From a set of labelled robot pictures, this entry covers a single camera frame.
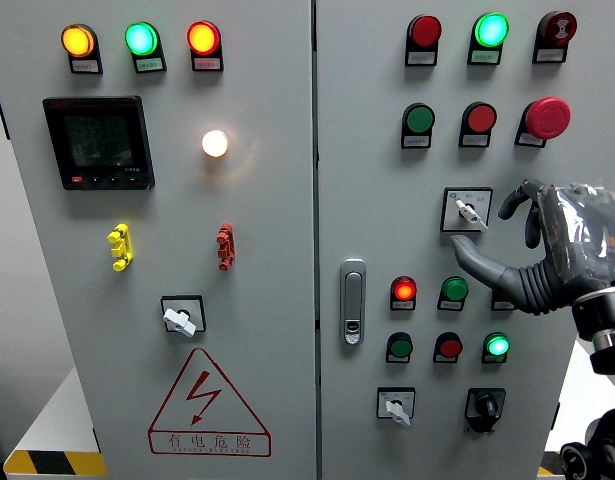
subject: red terminal connector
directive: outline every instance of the red terminal connector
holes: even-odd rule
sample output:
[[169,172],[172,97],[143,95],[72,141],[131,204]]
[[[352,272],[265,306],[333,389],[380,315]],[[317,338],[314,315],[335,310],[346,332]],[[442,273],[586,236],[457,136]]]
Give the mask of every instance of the red terminal connector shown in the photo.
[[234,231],[229,223],[223,223],[216,237],[218,242],[218,258],[220,264],[218,268],[226,272],[236,260],[236,249],[234,248]]

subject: lightning bolt symbol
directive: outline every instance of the lightning bolt symbol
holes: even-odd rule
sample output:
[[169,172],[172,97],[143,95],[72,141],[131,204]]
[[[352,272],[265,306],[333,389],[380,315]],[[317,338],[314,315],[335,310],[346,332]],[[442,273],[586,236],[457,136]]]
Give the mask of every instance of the lightning bolt symbol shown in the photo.
[[200,377],[198,377],[198,380],[196,381],[194,388],[191,389],[191,392],[189,392],[189,395],[187,395],[187,398],[185,399],[185,400],[195,400],[197,398],[211,396],[211,398],[209,399],[209,402],[207,402],[207,405],[205,405],[205,408],[203,408],[198,415],[194,415],[194,418],[191,421],[192,425],[196,425],[198,422],[202,420],[201,415],[203,414],[203,412],[209,408],[212,402],[216,400],[216,397],[220,394],[220,392],[222,392],[222,389],[221,389],[221,390],[212,390],[211,392],[205,392],[205,393],[199,394],[198,390],[200,389],[202,384],[205,383],[205,380],[207,380],[207,377],[209,377],[209,372],[205,370],[203,371],[203,373],[200,374]]

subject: digital power meter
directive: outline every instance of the digital power meter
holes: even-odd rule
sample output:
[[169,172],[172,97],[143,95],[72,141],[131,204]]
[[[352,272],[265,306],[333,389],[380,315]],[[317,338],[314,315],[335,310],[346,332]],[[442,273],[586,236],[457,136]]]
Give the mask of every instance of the digital power meter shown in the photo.
[[140,97],[47,98],[65,190],[146,190],[154,173]]

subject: yellow terminal connector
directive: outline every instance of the yellow terminal connector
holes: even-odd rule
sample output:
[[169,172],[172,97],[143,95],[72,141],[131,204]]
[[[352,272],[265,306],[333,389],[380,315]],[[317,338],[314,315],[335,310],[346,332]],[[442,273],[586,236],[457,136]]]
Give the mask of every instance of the yellow terminal connector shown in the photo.
[[122,272],[134,258],[134,252],[131,248],[131,240],[129,238],[129,227],[124,223],[116,225],[109,235],[107,241],[113,246],[111,247],[111,256],[118,258],[113,264],[116,272]]

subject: gray metal panel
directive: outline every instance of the gray metal panel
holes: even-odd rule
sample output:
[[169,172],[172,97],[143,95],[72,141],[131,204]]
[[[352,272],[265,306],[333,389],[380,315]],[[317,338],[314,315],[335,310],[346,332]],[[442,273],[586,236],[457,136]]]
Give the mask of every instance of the gray metal panel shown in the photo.
[[[532,66],[536,26],[567,9],[578,33],[562,65]],[[510,33],[497,67],[466,65],[479,15],[507,15]],[[407,25],[419,14],[443,27],[438,66],[405,68]],[[570,357],[575,328],[567,309],[534,317],[490,312],[490,292],[458,268],[450,234],[440,234],[445,187],[494,190],[489,232],[471,233],[483,251],[515,266],[542,258],[524,246],[525,213],[497,212],[525,177],[615,188],[615,1],[318,2],[319,202],[323,478],[529,479],[536,476]],[[523,109],[543,96],[572,109],[567,131],[544,150],[514,147]],[[474,101],[498,112],[491,146],[459,149],[463,110]],[[404,109],[424,102],[436,114],[432,148],[401,150]],[[338,269],[367,264],[365,341],[339,338]],[[418,284],[415,312],[389,311],[400,275]],[[465,310],[437,311],[443,280],[464,275]],[[508,334],[504,365],[482,365],[485,336]],[[387,365],[396,331],[411,334],[408,365]],[[458,333],[456,365],[432,363],[436,337]],[[411,429],[378,420],[376,388],[416,388]],[[470,387],[502,387],[507,398],[493,435],[464,434]]]
[[[191,71],[185,34],[200,19],[221,30],[223,74]],[[309,1],[0,1],[3,108],[111,478],[315,476],[310,19]],[[135,21],[159,30],[166,73],[134,73]],[[69,72],[60,33],[75,22],[98,35],[102,77]],[[41,101],[70,95],[142,96],[154,190],[63,190]],[[216,128],[230,147],[210,161],[200,140]],[[106,236],[120,221],[135,259],[119,274]],[[237,250],[227,273],[223,222]],[[207,332],[165,333],[160,297],[176,294],[203,296]],[[271,458],[150,453],[147,430],[195,347],[269,430]],[[207,415],[238,423],[220,401]]]

